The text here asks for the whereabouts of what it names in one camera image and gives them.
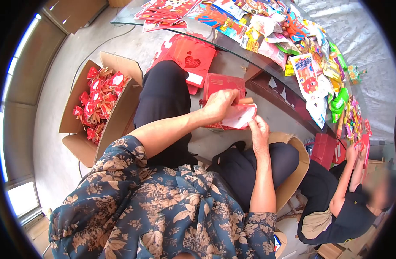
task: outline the glass tabletop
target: glass tabletop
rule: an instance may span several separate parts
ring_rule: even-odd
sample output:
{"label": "glass tabletop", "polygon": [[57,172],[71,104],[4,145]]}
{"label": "glass tabletop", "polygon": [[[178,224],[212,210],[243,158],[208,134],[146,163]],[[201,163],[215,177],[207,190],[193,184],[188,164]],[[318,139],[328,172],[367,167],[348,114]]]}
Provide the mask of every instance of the glass tabletop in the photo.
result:
{"label": "glass tabletop", "polygon": [[[134,24],[134,25],[140,25],[143,26],[144,20],[140,19],[135,19],[134,16],[136,13],[141,11],[143,9],[142,5],[149,2],[149,0],[132,0],[127,6],[125,6],[118,14],[117,16],[111,21],[111,23],[114,24]],[[310,16],[305,13],[301,8],[298,8],[300,11],[301,15],[303,18],[308,19],[313,21]],[[229,38],[228,36],[218,33],[218,31],[215,28],[212,28],[204,23],[201,23],[197,20],[184,17],[183,20],[185,20],[188,24],[188,28],[174,28],[174,29],[167,29],[169,31],[175,32],[175,33],[180,33],[188,36],[192,36],[194,38],[197,38],[199,40],[208,42],[210,44],[215,45],[216,47],[228,51],[238,57],[241,57],[242,59],[248,61],[249,63],[255,65],[256,67],[260,68],[264,72],[270,74],[273,76],[276,80],[281,81],[285,86],[287,86],[290,90],[292,90],[296,95],[298,95],[300,98],[303,98],[302,93],[299,88],[299,84],[297,82],[297,79],[295,76],[284,76],[284,71],[283,69],[276,64],[273,60],[270,58],[263,56],[258,53],[254,53],[252,51],[249,51],[247,49],[243,49],[240,47],[240,45],[233,39]],[[201,34],[202,37],[196,37],[193,35],[188,34],[194,33],[194,34]],[[328,109],[327,114],[326,114],[326,124],[325,127],[323,128],[323,132],[325,133],[327,131],[327,127],[329,127],[334,133],[336,133],[337,126],[331,122],[331,111]]]}

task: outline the green snack package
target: green snack package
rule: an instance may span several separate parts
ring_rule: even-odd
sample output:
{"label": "green snack package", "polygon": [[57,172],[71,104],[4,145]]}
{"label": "green snack package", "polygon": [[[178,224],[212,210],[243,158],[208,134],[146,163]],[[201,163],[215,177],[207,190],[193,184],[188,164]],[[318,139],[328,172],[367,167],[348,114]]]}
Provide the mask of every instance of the green snack package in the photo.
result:
{"label": "green snack package", "polygon": [[338,97],[330,102],[330,110],[332,111],[332,122],[336,123],[345,109],[346,102],[349,99],[348,89],[342,88],[339,91]]}
{"label": "green snack package", "polygon": [[300,55],[302,54],[293,42],[278,42],[276,43],[278,49],[287,54]]}
{"label": "green snack package", "polygon": [[341,67],[344,69],[344,71],[348,71],[348,66],[346,65],[346,62],[345,62],[341,52],[339,51],[338,47],[336,47],[336,45],[331,43],[330,41],[329,41],[329,45],[330,45],[330,51],[336,52],[336,54],[338,54],[338,60],[339,60]]}

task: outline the knee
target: knee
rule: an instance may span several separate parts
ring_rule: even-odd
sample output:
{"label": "knee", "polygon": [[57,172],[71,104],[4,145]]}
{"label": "knee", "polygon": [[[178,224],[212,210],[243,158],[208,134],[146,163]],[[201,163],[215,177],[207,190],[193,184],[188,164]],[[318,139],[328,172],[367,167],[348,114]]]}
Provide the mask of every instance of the knee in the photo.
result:
{"label": "knee", "polygon": [[159,61],[153,68],[151,68],[151,71],[162,73],[162,75],[169,76],[172,74],[185,74],[188,75],[185,70],[183,70],[175,61],[173,60],[163,60]]}
{"label": "knee", "polygon": [[280,154],[286,160],[286,163],[291,164],[296,170],[299,165],[299,151],[288,143],[279,143],[278,148],[280,149]]}

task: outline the sleeve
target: sleeve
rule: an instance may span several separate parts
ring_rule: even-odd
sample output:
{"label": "sleeve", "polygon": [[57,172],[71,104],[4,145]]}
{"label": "sleeve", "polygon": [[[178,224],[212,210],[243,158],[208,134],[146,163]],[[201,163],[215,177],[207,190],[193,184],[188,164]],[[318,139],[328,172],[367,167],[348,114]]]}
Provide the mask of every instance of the sleeve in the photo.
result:
{"label": "sleeve", "polygon": [[275,213],[248,213],[244,222],[244,232],[254,258],[276,258],[274,255],[276,221]]}
{"label": "sleeve", "polygon": [[87,177],[50,216],[49,241],[56,258],[97,258],[143,178],[147,163],[142,144],[124,136],[106,149]]}
{"label": "sleeve", "polygon": [[368,211],[365,206],[356,204],[353,200],[345,199],[334,223],[347,228],[358,228],[358,225],[368,221]]}

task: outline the white plastic sheet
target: white plastic sheet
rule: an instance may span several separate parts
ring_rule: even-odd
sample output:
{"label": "white plastic sheet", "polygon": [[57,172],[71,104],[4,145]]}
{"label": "white plastic sheet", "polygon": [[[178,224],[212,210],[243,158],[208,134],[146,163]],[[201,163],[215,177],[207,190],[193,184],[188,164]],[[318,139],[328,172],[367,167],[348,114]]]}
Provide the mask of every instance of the white plastic sheet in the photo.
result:
{"label": "white plastic sheet", "polygon": [[295,2],[314,22],[322,25],[345,57],[367,73],[351,87],[362,117],[368,118],[372,140],[394,140],[396,67],[383,35],[358,1],[299,0]]}

